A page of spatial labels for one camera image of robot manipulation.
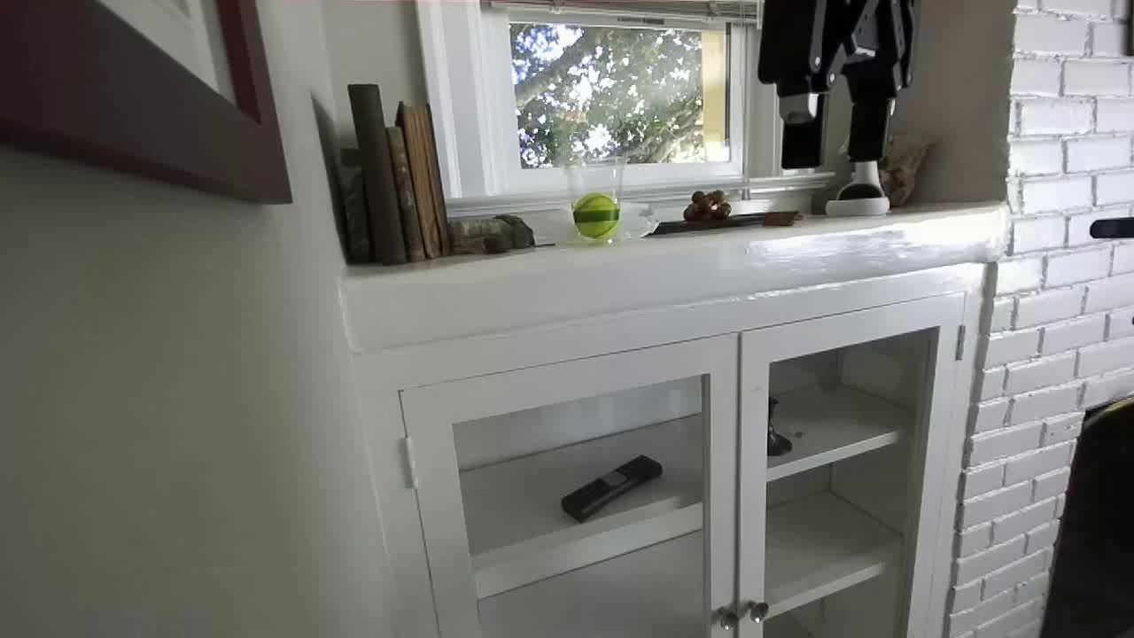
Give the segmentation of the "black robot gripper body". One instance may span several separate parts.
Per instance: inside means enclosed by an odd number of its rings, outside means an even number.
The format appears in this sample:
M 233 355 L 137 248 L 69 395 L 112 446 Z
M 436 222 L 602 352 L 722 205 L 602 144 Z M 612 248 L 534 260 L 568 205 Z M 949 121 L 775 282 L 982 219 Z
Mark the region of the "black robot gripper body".
M 836 78 L 911 83 L 914 0 L 767 0 L 760 78 L 775 94 L 826 94 Z

